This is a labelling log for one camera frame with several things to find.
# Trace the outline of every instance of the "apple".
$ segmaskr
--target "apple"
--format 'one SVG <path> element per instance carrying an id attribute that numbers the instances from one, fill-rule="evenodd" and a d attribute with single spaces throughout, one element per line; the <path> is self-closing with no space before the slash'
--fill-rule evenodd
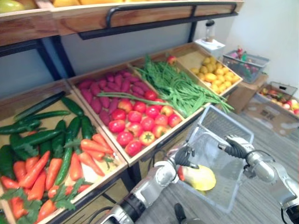
<path id="1" fill-rule="evenodd" d="M 160 112 L 161 114 L 169 117 L 170 115 L 173 114 L 173 108 L 171 106 L 163 106 Z"/>
<path id="2" fill-rule="evenodd" d="M 167 132 L 167 128 L 162 125 L 156 125 L 154 126 L 152 132 L 156 138 L 160 138 L 162 135 L 164 135 Z"/>
<path id="3" fill-rule="evenodd" d="M 139 137 L 143 132 L 141 124 L 136 122 L 131 123 L 128 126 L 128 130 L 133 134 L 134 137 Z"/>
<path id="4" fill-rule="evenodd" d="M 131 102 L 128 99 L 122 99 L 117 107 L 119 109 L 123 109 L 126 113 L 129 113 L 131 110 L 133 110 L 133 106 L 131 104 Z"/>

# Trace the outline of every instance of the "produce display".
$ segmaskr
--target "produce display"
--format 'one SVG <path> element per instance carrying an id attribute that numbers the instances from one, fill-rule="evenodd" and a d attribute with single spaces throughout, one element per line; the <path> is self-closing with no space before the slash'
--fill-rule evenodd
<path id="1" fill-rule="evenodd" d="M 228 67 L 222 66 L 213 57 L 206 57 L 201 67 L 190 70 L 217 94 L 221 94 L 240 80 L 240 77 L 231 72 Z"/>
<path id="2" fill-rule="evenodd" d="M 181 122 L 173 108 L 126 70 L 79 83 L 81 95 L 129 156 Z"/>
<path id="3" fill-rule="evenodd" d="M 185 118 L 206 103 L 220 104 L 226 112 L 232 109 L 225 103 L 225 98 L 194 83 L 185 72 L 177 69 L 175 63 L 173 56 L 168 57 L 167 62 L 154 62 L 147 56 L 144 67 L 136 69 L 158 91 L 159 96 Z"/>
<path id="4" fill-rule="evenodd" d="M 290 99 L 291 98 L 290 95 L 284 94 L 277 90 L 269 90 L 267 88 L 263 88 L 259 93 L 271 99 L 273 103 L 299 116 L 299 103 L 296 99 Z"/>
<path id="5" fill-rule="evenodd" d="M 117 166 L 103 136 L 64 95 L 55 94 L 0 127 L 1 139 L 9 139 L 0 148 L 1 199 L 9 201 L 18 224 L 38 223 L 58 208 L 75 209 L 71 200 Z M 49 111 L 54 107 L 63 110 Z"/>

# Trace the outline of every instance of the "white wall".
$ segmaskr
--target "white wall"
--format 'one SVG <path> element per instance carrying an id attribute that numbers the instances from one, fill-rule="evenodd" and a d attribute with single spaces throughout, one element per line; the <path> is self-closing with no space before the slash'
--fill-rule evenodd
<path id="1" fill-rule="evenodd" d="M 246 0 L 234 18 L 216 19 L 216 39 L 224 53 L 242 46 L 248 53 L 271 61 L 269 81 L 299 88 L 299 0 Z M 199 22 L 195 38 L 205 35 Z"/>

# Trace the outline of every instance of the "green pepper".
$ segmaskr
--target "green pepper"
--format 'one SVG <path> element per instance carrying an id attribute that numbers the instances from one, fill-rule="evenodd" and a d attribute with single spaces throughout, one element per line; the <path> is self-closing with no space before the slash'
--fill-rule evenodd
<path id="1" fill-rule="evenodd" d="M 0 174 L 15 180 L 13 170 L 14 154 L 10 145 L 4 145 L 0 148 Z"/>

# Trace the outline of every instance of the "black cable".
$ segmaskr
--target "black cable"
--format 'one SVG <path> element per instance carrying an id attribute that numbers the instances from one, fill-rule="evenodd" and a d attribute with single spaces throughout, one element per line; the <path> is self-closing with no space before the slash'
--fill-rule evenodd
<path id="1" fill-rule="evenodd" d="M 93 219 L 96 218 L 96 216 L 97 216 L 98 214 L 102 213 L 103 211 L 111 210 L 111 209 L 112 209 L 111 206 L 107 206 L 107 207 L 101 208 L 100 210 L 95 211 L 95 213 L 91 216 L 91 218 L 89 219 L 89 221 L 88 221 L 87 224 L 92 223 Z"/>
<path id="2" fill-rule="evenodd" d="M 284 218 L 284 210 L 281 208 L 280 211 L 281 211 L 281 219 L 282 219 L 282 221 L 284 222 L 284 224 L 288 224 L 288 223 L 285 221 L 285 218 Z"/>

